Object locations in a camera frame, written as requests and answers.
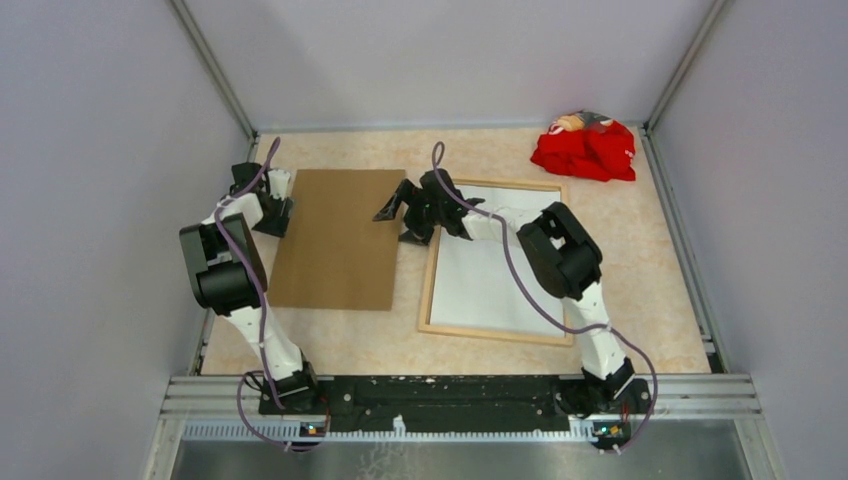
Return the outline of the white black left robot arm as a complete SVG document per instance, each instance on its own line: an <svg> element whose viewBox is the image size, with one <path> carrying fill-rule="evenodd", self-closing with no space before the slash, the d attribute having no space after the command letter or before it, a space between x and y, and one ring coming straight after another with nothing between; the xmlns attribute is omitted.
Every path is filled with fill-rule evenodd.
<svg viewBox="0 0 848 480"><path fill-rule="evenodd" d="M321 388L302 350L284 333L267 296L256 232L283 238L293 202L288 171L257 163L233 166L234 183L203 221L179 232L198 304L234 326L260 361L263 414L317 409Z"/></svg>

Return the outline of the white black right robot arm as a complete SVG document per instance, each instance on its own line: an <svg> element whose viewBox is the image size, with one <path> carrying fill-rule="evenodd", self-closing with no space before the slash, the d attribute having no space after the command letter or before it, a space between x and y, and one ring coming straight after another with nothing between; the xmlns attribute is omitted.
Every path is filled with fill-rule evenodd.
<svg viewBox="0 0 848 480"><path fill-rule="evenodd" d="M520 209L466 197L447 170L425 172L418 182L403 179L373 221L403 217L402 242L426 246L437 230L467 241L500 244L513 281L536 310L515 269L512 251L519 249L536 283L561 301L572 324L562 330L575 336L583 378L562 393L562 407L587 418L612 412L627 397L635 369L626 353L630 341L611 323L602 290L601 249L575 214L562 202Z"/></svg>

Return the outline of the red crumpled cloth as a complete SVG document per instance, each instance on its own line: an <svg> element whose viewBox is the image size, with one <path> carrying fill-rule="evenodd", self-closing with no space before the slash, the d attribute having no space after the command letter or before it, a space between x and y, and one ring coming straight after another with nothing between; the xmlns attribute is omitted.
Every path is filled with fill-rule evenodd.
<svg viewBox="0 0 848 480"><path fill-rule="evenodd" d="M530 162L560 176L633 182L635 155L635 138L627 127L606 115L580 110L549 124Z"/></svg>

